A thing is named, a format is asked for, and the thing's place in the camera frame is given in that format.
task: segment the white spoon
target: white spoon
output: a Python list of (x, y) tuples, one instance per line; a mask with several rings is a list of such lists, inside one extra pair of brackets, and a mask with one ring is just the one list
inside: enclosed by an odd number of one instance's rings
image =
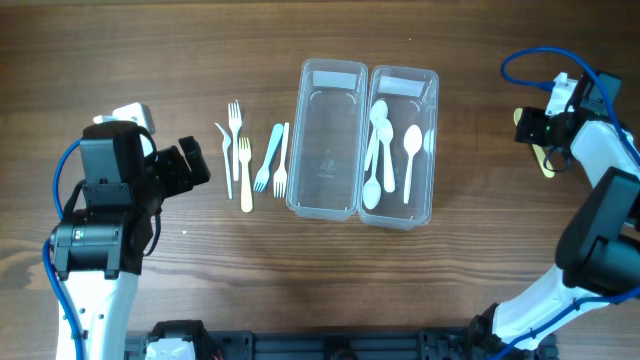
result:
[(404, 134), (404, 149), (409, 155), (407, 162), (407, 175), (404, 179), (404, 203), (409, 203), (409, 193), (411, 193), (411, 171), (413, 170), (413, 156), (422, 147), (422, 132), (418, 125), (411, 125)]
[(384, 191), (391, 193), (396, 190), (396, 182), (393, 178), (391, 150), (389, 149), (393, 139), (393, 127), (389, 119), (378, 119), (378, 137), (384, 146)]
[(378, 136), (375, 132), (371, 135), (371, 138), (375, 138), (373, 142), (373, 167), (371, 168), (371, 177), (362, 188), (362, 202), (367, 209), (373, 209), (378, 206), (378, 202), (380, 202), (380, 193), (382, 192), (380, 189), (380, 183), (378, 183), (378, 179), (376, 179), (380, 142), (378, 141)]
[(376, 101), (371, 107), (371, 110), (369, 110), (369, 120), (371, 120), (371, 124), (373, 124), (373, 131), (371, 132), (369, 146), (367, 147), (367, 154), (364, 158), (364, 171), (369, 171), (369, 165), (371, 165), (371, 156), (373, 155), (373, 134), (378, 131), (376, 124), (379, 122), (378, 120), (386, 119), (387, 115), (389, 115), (389, 107), (387, 107), (387, 103), (382, 99)]

